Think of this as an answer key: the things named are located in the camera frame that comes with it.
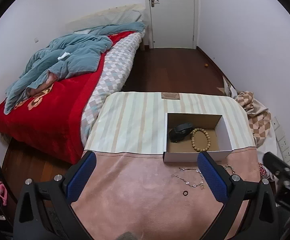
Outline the white power strip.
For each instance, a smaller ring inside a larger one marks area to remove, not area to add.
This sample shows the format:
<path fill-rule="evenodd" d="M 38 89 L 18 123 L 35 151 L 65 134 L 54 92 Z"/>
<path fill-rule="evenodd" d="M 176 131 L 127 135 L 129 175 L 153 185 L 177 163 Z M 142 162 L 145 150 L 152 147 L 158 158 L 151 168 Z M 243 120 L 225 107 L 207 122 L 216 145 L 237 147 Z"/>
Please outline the white power strip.
<path fill-rule="evenodd" d="M 286 138 L 284 129 L 280 125 L 280 122 L 278 121 L 276 116 L 271 120 L 271 123 L 275 131 L 275 138 L 276 138 L 276 142 L 279 147 L 279 151 L 281 153 L 282 159 L 287 165 L 290 166 L 290 145 Z"/>

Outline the white plastic bag red print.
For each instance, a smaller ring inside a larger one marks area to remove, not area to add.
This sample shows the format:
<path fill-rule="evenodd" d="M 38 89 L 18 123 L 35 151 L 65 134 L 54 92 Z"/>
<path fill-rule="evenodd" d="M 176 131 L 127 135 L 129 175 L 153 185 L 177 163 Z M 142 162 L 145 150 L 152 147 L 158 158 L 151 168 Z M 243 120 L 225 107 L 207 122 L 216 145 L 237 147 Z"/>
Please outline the white plastic bag red print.
<path fill-rule="evenodd" d="M 259 170 L 261 179 L 268 179 L 269 181 L 275 180 L 274 175 L 272 175 L 272 173 L 269 170 L 267 170 L 262 163 L 259 163 Z"/>

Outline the brown checkered cloth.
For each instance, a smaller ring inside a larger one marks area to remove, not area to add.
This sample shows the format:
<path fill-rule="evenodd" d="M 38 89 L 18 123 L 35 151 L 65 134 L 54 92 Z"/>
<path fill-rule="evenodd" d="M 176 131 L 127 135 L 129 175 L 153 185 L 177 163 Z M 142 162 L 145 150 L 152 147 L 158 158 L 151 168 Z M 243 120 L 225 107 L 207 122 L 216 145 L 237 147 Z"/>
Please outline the brown checkered cloth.
<path fill-rule="evenodd" d="M 271 128 L 271 114 L 268 108 L 256 100 L 254 94 L 249 91 L 240 92 L 235 100 L 245 110 L 256 147 L 260 147 Z"/>

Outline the white cardboard box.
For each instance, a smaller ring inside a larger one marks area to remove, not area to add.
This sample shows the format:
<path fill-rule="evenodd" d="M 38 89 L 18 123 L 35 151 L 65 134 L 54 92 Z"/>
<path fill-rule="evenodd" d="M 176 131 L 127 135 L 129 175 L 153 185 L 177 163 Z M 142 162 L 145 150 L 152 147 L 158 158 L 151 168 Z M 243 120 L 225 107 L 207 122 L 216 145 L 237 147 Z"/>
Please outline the white cardboard box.
<path fill-rule="evenodd" d="M 193 124 L 193 131 L 183 141 L 171 142 L 169 131 L 186 122 Z M 167 113 L 165 143 L 165 163 L 194 163 L 199 150 L 206 150 L 215 161 L 221 161 L 234 150 L 225 118 L 219 114 Z"/>

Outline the pink and striped table mat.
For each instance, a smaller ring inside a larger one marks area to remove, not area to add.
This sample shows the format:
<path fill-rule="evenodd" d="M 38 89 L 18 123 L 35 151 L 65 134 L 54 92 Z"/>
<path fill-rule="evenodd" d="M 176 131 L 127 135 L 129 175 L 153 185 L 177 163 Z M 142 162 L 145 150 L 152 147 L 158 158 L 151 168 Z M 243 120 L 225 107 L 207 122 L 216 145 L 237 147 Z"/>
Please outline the pink and striped table mat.
<path fill-rule="evenodd" d="M 248 181 L 259 163 L 248 118 L 227 96 L 119 92 L 107 97 L 85 146 L 97 165 L 72 207 L 94 239 L 199 239 L 221 209 L 195 163 L 163 162 L 166 113 L 219 114 L 233 152 L 223 161 Z"/>

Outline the red floral blanket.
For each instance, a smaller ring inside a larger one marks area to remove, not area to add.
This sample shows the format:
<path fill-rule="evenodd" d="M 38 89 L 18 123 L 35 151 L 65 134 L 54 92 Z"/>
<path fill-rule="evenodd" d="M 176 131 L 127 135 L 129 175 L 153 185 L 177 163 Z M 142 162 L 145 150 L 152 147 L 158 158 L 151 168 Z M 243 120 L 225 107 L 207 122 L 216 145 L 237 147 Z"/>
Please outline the red floral blanket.
<path fill-rule="evenodd" d="M 135 32 L 110 35 L 116 44 Z M 105 55 L 99 70 L 61 81 L 23 101 L 11 113 L 3 113 L 0 104 L 0 133 L 23 142 L 45 154 L 70 164 L 83 155 L 80 126 L 83 110 L 103 71 Z"/>

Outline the pink object on floor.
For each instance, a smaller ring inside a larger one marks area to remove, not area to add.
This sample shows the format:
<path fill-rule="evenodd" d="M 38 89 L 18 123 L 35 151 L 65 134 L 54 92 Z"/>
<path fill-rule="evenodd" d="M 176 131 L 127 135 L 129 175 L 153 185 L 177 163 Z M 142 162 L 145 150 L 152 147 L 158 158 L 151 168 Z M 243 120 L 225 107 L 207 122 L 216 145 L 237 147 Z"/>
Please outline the pink object on floor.
<path fill-rule="evenodd" d="M 0 181 L 0 202 L 3 206 L 7 205 L 8 192 L 3 182 Z"/>

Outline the crumpled cardboard paper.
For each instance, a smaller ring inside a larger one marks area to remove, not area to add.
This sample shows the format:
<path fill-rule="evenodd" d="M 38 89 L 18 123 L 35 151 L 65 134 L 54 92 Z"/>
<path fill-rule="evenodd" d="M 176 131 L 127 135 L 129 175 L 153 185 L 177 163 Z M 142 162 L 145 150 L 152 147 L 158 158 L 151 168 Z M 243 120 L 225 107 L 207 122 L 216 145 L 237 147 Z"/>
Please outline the crumpled cardboard paper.
<path fill-rule="evenodd" d="M 223 76 L 223 87 L 217 87 L 217 89 L 225 96 L 229 96 L 233 99 L 237 98 L 237 91 L 225 76 Z"/>

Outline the brown leather label patch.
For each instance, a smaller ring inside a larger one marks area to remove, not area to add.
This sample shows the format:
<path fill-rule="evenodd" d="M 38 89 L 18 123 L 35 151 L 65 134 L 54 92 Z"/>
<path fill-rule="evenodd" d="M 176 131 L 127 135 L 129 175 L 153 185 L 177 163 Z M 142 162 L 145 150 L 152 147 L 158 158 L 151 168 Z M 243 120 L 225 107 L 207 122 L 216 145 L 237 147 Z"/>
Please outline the brown leather label patch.
<path fill-rule="evenodd" d="M 161 98 L 166 100 L 180 100 L 179 93 L 161 92 Z"/>

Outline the white tissue on quilt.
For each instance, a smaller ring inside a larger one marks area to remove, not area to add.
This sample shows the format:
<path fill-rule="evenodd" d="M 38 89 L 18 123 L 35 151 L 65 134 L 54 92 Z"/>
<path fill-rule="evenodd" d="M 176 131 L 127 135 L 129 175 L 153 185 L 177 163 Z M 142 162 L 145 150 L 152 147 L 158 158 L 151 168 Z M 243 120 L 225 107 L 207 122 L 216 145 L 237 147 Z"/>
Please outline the white tissue on quilt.
<path fill-rule="evenodd" d="M 67 59 L 69 56 L 70 56 L 70 53 L 68 53 L 68 52 L 65 51 L 61 56 L 59 56 L 59 57 L 57 58 L 57 60 L 58 60 L 58 61 L 63 61 L 63 60 L 65 60 L 65 59 Z"/>

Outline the teal blue quilt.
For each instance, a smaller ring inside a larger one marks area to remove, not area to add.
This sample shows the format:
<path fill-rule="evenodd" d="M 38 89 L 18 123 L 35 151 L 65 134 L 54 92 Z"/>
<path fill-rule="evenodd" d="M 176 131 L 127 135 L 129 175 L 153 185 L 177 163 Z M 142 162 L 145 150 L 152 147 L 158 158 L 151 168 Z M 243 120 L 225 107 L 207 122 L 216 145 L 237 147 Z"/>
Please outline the teal blue quilt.
<path fill-rule="evenodd" d="M 6 90 L 4 114 L 30 98 L 31 92 L 48 80 L 54 82 L 95 72 L 101 55 L 114 45 L 110 35 L 125 31 L 141 33 L 145 27 L 142 21 L 105 25 L 55 38 L 31 56 L 22 75 Z"/>

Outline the checkered bed sheet mattress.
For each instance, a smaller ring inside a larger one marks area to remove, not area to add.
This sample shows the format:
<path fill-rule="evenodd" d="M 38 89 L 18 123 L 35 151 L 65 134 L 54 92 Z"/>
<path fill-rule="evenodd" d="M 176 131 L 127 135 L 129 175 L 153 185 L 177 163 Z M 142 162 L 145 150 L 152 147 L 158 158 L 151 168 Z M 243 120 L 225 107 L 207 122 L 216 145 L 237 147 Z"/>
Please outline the checkered bed sheet mattress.
<path fill-rule="evenodd" d="M 137 49 L 139 48 L 145 31 L 135 32 L 120 39 L 105 55 L 101 77 L 86 104 L 80 126 L 80 136 L 83 145 L 86 145 L 92 126 L 106 98 L 119 92 L 127 80 Z"/>

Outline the striped pillow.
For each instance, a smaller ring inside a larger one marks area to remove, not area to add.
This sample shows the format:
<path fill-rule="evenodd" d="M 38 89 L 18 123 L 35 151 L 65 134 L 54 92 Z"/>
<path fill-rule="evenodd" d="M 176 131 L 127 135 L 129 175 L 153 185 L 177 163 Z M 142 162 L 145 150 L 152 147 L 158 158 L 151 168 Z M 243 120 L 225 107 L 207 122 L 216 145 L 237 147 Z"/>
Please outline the striped pillow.
<path fill-rule="evenodd" d="M 130 4 L 106 9 L 84 16 L 65 25 L 66 31 L 75 32 L 106 25 L 122 25 L 143 20 L 146 7 Z"/>

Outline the white door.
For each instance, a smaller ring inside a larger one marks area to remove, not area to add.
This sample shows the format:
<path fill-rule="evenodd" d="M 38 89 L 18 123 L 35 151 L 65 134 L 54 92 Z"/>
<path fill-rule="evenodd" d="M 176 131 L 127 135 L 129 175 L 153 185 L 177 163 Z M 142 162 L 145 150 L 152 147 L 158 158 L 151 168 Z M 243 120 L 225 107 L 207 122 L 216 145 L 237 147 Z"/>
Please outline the white door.
<path fill-rule="evenodd" d="M 152 48 L 194 49 L 197 44 L 199 0 L 159 0 L 149 14 L 149 43 Z"/>

